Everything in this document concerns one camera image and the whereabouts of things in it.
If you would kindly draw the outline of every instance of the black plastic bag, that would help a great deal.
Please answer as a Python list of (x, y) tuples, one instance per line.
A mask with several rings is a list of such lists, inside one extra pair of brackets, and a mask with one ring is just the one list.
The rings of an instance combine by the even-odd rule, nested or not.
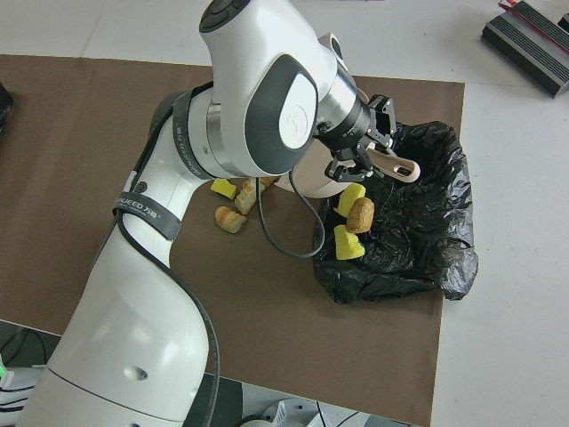
[(378, 301), (443, 289), (460, 300), (472, 287), (474, 251), (472, 195), (466, 156), (452, 127), (440, 122), (400, 125), (398, 156), (421, 167), (420, 178), (404, 184), (386, 176), (363, 182), (375, 204), (372, 229), (360, 234), (365, 255), (335, 256), (333, 228), (346, 219), (333, 211), (339, 195), (324, 201), (326, 241), (313, 258), (317, 280), (337, 303)]
[(2, 83), (0, 83), (0, 133), (4, 128), (6, 123), (6, 118), (8, 117), (8, 112), (12, 108), (14, 101), (12, 96), (4, 89)]

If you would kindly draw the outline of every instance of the white robotic arm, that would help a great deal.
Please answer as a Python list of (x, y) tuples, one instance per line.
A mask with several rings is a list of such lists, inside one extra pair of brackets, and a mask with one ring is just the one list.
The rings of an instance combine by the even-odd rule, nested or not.
[[(390, 151), (392, 104), (364, 104), (335, 37), (318, 40), (287, 0), (215, 0), (200, 31), (213, 85), (173, 95), (157, 111), (116, 201), (116, 224), (19, 427), (181, 426), (208, 354), (203, 307), (168, 268), (194, 190), (216, 177), (286, 173), (315, 135), (337, 181), (373, 172), (370, 142)], [(349, 159), (354, 167), (341, 164)]]

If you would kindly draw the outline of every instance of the brown paper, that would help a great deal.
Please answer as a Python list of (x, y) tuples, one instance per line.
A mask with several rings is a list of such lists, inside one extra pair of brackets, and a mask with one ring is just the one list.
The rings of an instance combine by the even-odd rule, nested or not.
[[(0, 81), (14, 98), (0, 136), (0, 318), (63, 332), (154, 108), (211, 78), (197, 66), (0, 55)], [(460, 129), (461, 84), (357, 82), (393, 97), (401, 122)], [(219, 229), (215, 208), (230, 202), (208, 187), (190, 202), (172, 267), (210, 311), (222, 374), (429, 425), (442, 295), (336, 305), (310, 261), (269, 245), (256, 211), (237, 235)], [(314, 222), (298, 200), (273, 186), (264, 201), (275, 237), (309, 249)]]

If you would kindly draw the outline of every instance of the yellow sponge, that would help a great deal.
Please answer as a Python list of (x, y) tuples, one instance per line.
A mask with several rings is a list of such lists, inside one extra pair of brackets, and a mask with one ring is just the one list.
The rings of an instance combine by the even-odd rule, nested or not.
[(363, 196), (365, 196), (365, 187), (352, 182), (340, 194), (338, 207), (334, 207), (334, 211), (344, 218), (348, 218), (349, 210), (352, 208), (352, 205), (354, 205), (354, 202)]
[(228, 180), (215, 180), (210, 189), (230, 200), (233, 200), (237, 194), (237, 187)]
[(334, 237), (336, 241), (337, 260), (352, 260), (364, 256), (364, 247), (359, 243), (355, 234), (346, 230), (345, 225), (334, 227)]

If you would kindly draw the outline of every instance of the white device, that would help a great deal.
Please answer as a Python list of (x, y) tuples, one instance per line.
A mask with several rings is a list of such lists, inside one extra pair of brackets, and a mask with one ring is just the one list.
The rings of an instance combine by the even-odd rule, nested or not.
[(370, 142), (390, 151), (388, 98), (365, 104), (336, 38), (319, 40), (287, 0), (215, 0), (200, 31), (213, 85), (172, 96), (156, 113), (116, 201), (116, 226), (18, 427), (181, 426), (204, 375), (208, 336), (203, 310), (168, 262), (197, 187), (287, 173), (315, 135), (331, 152), (325, 173), (337, 181), (373, 172)]

